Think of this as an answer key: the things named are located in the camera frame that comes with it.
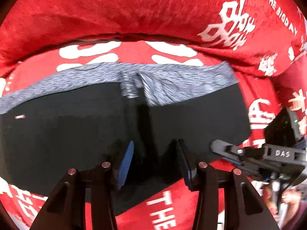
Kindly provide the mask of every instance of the person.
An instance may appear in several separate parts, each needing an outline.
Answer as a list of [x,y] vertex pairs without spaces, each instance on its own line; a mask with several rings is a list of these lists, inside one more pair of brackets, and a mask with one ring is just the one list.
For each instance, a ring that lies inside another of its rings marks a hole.
[[[263,188],[262,198],[270,210],[276,221],[280,220],[280,216],[277,214],[277,205],[272,202],[272,190],[271,187],[265,186]],[[295,224],[299,221],[300,217],[307,208],[307,202],[301,200],[301,192],[295,189],[289,189],[283,192],[281,201],[288,205],[286,215],[283,219],[281,228],[282,230],[291,230]]]

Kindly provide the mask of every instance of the black plastic bracket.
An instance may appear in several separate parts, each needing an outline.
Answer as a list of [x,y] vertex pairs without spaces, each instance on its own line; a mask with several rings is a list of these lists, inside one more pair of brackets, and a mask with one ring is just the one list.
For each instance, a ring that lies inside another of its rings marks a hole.
[[307,167],[306,151],[264,144],[261,148],[245,147],[240,149],[235,145],[221,140],[211,142],[211,150],[231,161],[238,168],[248,172],[248,175],[258,181],[267,181],[264,170],[272,173],[290,175],[289,181],[302,176],[299,181],[307,178],[303,170]]
[[195,163],[183,140],[177,142],[177,154],[186,185],[192,191],[199,190],[192,230],[217,229],[219,188],[224,188],[225,192],[225,230],[279,229],[274,217],[242,170],[226,172],[216,170],[205,162]]
[[117,230],[107,180],[110,167],[70,169],[52,191],[31,230],[85,230],[85,189],[91,189],[93,230]]
[[19,230],[0,201],[0,229]]

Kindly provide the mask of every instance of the gray knit fabric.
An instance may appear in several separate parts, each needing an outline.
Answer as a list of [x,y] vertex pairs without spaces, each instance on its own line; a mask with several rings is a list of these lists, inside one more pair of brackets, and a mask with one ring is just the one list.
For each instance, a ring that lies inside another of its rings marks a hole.
[[87,85],[119,82],[123,96],[144,88],[148,105],[166,105],[200,97],[238,81],[227,62],[215,66],[98,63],[67,69],[0,98],[0,114],[28,100]]

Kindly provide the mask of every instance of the metal pin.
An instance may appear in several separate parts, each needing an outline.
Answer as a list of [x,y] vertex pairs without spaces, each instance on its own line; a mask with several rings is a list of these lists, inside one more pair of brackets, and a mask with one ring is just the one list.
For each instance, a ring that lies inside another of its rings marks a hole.
[[235,175],[241,175],[241,174],[242,174],[242,171],[239,170],[239,169],[234,169],[234,170],[233,170],[233,173],[234,173]]
[[200,168],[203,168],[203,169],[208,167],[208,164],[205,162],[200,162],[198,165]]
[[102,165],[101,165],[103,168],[108,168],[108,167],[110,167],[111,166],[111,163],[109,163],[109,162],[104,162],[104,163],[102,163]]
[[77,170],[74,169],[74,168],[71,168],[71,169],[68,170],[68,174],[70,174],[70,175],[74,175],[76,172],[77,172]]

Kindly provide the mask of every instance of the red cushion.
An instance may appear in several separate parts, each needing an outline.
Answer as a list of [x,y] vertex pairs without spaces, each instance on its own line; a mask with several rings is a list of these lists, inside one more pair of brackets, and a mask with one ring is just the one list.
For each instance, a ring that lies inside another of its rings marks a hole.
[[168,37],[234,58],[242,72],[271,76],[300,53],[305,24],[293,0],[18,0],[0,28],[0,76],[25,56],[89,35]]
[[302,54],[281,75],[272,78],[277,96],[283,107],[296,112],[300,133],[306,135],[307,127],[307,56]]

